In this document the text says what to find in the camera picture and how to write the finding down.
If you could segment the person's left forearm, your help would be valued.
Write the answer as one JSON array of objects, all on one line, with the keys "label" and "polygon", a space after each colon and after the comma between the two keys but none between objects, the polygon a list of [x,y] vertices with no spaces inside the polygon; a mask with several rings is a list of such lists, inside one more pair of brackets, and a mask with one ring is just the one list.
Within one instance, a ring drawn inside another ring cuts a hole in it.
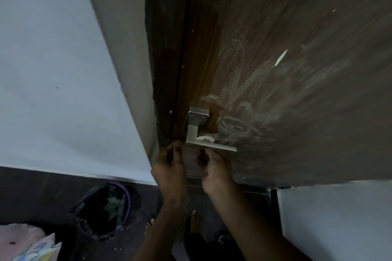
[{"label": "person's left forearm", "polygon": [[172,248],[183,220],[187,196],[164,198],[163,206],[131,261],[173,261]]}]

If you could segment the person's right foot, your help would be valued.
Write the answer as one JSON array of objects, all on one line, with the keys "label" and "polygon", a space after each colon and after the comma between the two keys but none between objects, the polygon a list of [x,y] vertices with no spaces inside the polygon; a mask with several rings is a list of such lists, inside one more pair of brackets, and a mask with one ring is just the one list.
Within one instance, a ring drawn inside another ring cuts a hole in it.
[{"label": "person's right foot", "polygon": [[185,236],[190,234],[200,234],[205,238],[205,221],[203,215],[198,210],[193,210],[185,223]]}]

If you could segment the person's left hand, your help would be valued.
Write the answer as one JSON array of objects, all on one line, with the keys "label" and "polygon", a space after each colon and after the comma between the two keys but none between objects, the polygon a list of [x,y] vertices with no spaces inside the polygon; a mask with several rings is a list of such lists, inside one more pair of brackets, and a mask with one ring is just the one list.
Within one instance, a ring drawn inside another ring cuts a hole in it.
[{"label": "person's left hand", "polygon": [[172,143],[158,153],[151,169],[164,202],[184,203],[187,198],[187,174],[183,160],[173,160]]}]

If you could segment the person's right forearm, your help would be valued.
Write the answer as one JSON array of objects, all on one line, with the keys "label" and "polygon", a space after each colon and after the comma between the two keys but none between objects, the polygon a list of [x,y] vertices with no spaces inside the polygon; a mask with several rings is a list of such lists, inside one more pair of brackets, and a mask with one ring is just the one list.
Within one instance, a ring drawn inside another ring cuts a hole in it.
[{"label": "person's right forearm", "polygon": [[252,208],[233,180],[202,186],[246,261],[311,261]]}]

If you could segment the brown wooden door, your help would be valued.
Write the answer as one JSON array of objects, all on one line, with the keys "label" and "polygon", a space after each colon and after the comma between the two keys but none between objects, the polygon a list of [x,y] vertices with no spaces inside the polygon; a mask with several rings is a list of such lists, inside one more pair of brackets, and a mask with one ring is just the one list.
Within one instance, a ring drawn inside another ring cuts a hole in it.
[{"label": "brown wooden door", "polygon": [[392,0],[189,0],[173,139],[191,106],[239,183],[392,179]]}]

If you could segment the purple bin with black bag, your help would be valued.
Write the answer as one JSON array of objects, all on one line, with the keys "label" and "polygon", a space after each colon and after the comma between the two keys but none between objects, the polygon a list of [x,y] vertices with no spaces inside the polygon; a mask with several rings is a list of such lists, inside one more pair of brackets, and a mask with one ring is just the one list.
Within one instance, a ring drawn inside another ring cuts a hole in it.
[{"label": "purple bin with black bag", "polygon": [[122,229],[130,208],[129,190],[118,181],[109,181],[91,189],[69,214],[86,238],[105,241]]}]

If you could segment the person's left foot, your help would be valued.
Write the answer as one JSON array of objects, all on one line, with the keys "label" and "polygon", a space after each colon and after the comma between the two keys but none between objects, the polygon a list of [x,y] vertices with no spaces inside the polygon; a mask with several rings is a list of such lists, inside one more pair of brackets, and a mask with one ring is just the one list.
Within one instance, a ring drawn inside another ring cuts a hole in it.
[{"label": "person's left foot", "polygon": [[150,220],[147,222],[147,224],[146,224],[146,226],[145,226],[145,230],[144,230],[144,236],[145,236],[145,237],[147,236],[147,234],[148,234],[148,232],[150,231],[151,227],[153,226],[154,222],[155,222],[155,218],[152,218],[152,219],[150,219]]}]

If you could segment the person's right hand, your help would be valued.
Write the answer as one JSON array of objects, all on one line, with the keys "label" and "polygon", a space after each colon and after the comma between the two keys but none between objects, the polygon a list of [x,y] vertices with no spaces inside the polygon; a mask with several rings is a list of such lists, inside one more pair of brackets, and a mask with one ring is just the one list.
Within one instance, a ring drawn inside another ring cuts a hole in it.
[{"label": "person's right hand", "polygon": [[198,166],[202,171],[202,187],[208,196],[233,184],[231,163],[212,149],[198,150]]}]

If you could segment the dark wooden door frame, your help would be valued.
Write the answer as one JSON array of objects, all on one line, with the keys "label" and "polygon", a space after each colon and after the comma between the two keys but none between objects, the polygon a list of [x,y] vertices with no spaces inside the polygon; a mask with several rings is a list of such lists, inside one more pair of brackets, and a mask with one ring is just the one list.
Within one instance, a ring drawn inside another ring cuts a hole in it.
[{"label": "dark wooden door frame", "polygon": [[145,0],[157,143],[171,143],[187,0]]}]

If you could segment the person's foot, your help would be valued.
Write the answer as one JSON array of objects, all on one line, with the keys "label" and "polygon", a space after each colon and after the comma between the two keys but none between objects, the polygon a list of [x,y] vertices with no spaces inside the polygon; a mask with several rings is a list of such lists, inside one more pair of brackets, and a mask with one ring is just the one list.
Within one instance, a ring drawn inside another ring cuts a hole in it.
[{"label": "person's foot", "polygon": [[153,226],[154,222],[155,222],[155,218],[152,218],[152,219],[150,219],[150,220],[147,222],[147,224],[146,224],[146,226],[145,226],[145,230],[144,230],[144,236],[145,236],[145,237],[147,236],[147,234],[148,234],[148,232],[150,231],[151,227]]},{"label": "person's foot", "polygon": [[198,210],[193,210],[185,223],[185,236],[190,234],[200,234],[205,238],[205,221],[203,215]]}]

